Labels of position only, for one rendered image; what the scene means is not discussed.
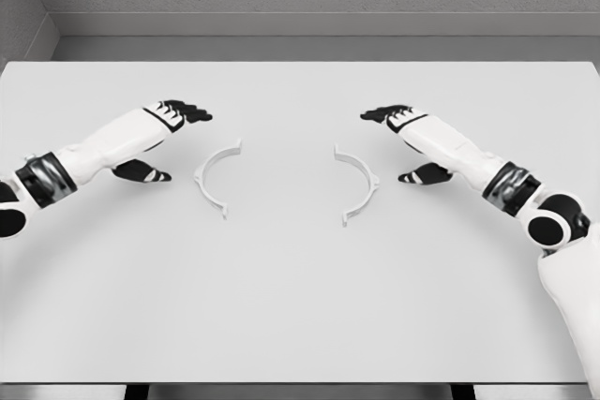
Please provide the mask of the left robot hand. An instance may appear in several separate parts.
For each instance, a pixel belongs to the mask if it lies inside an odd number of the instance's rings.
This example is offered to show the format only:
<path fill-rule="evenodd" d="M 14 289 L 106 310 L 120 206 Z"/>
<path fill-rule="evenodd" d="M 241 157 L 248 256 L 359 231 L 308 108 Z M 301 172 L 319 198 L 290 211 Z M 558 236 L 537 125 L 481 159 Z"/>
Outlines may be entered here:
<path fill-rule="evenodd" d="M 118 178 L 144 184 L 169 182 L 169 173 L 141 161 L 138 155 L 159 146 L 183 126 L 212 119 L 212 114 L 194 104 L 163 100 L 114 119 L 85 142 Z"/>

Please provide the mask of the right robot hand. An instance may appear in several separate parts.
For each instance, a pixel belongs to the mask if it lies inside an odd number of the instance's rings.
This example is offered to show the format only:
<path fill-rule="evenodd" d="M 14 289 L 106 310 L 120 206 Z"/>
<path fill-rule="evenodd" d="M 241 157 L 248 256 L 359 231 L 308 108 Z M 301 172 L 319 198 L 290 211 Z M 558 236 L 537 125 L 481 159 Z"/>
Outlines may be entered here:
<path fill-rule="evenodd" d="M 465 156 L 459 148 L 469 140 L 439 117 L 406 105 L 378 107 L 362 112 L 360 118 L 386 125 L 409 147 L 429 162 L 397 178 L 401 183 L 436 185 L 450 181 Z"/>

